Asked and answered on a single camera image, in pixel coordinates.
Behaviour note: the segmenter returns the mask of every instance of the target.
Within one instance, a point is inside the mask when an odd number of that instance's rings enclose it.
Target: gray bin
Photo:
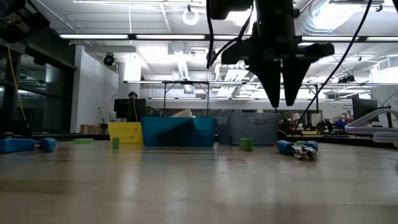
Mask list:
[[[278,127],[279,114],[230,113],[227,124],[218,128],[218,137],[221,144],[238,145],[241,138],[248,138],[257,146],[273,146]]]

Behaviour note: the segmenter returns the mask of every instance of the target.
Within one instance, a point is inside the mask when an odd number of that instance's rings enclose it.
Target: green cube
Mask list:
[[[241,150],[251,152],[253,151],[253,139],[241,139],[239,144]]]
[[[113,149],[119,149],[119,138],[118,137],[115,137],[115,138],[113,138],[113,140],[112,140],[112,148]]]
[[[305,144],[305,141],[297,141],[296,146],[303,146]]]

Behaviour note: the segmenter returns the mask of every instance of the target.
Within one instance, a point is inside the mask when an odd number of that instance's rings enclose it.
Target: yellow cable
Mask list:
[[[21,107],[22,115],[23,115],[23,117],[24,117],[24,121],[26,122],[26,126],[27,126],[27,128],[29,128],[29,124],[28,124],[27,121],[26,121],[26,116],[25,116],[24,108],[22,107],[22,102],[21,102],[21,99],[19,98],[19,95],[18,95],[18,84],[17,84],[17,79],[15,78],[14,67],[12,66],[11,50],[10,50],[10,45],[9,45],[9,44],[7,44],[7,48],[8,48],[8,59],[9,59],[9,61],[10,61],[11,73],[12,73],[12,77],[13,77],[13,79],[14,79],[15,92],[17,93],[17,98],[18,98],[18,102],[19,102],[19,107]]]

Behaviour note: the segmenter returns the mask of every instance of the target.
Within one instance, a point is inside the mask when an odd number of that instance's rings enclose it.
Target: yellow bin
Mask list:
[[[120,143],[143,144],[140,122],[109,122],[108,130],[111,142],[119,138]]]

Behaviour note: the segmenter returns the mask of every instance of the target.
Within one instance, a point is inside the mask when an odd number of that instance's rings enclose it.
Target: green block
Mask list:
[[[252,139],[241,139],[239,144],[241,150],[253,151],[253,140]]]
[[[112,148],[113,149],[119,149],[119,145],[120,145],[119,138],[118,137],[113,138],[113,140],[112,140]]]
[[[305,141],[297,141],[296,146],[303,146],[305,144]]]
[[[94,141],[94,139],[75,139],[73,140],[74,144],[88,144],[88,143],[92,143]]]

